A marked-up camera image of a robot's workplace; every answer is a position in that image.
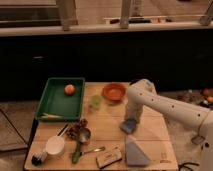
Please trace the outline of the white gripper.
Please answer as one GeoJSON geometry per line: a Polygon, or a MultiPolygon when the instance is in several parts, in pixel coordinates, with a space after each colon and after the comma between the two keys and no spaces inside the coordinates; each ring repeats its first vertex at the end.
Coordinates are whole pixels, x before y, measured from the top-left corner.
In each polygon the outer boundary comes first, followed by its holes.
{"type": "Polygon", "coordinates": [[[134,101],[129,100],[125,107],[124,119],[134,119],[137,123],[140,122],[141,115],[143,113],[143,106],[134,101]]]}

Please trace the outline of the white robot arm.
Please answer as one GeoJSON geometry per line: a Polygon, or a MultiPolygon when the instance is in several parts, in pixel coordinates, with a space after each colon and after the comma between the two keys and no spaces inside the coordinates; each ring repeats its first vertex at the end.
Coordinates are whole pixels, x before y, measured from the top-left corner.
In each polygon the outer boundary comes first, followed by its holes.
{"type": "Polygon", "coordinates": [[[154,90],[154,84],[147,79],[129,85],[125,119],[138,121],[143,106],[147,106],[191,128],[204,139],[200,171],[213,171],[213,110],[160,96],[154,90]]]}

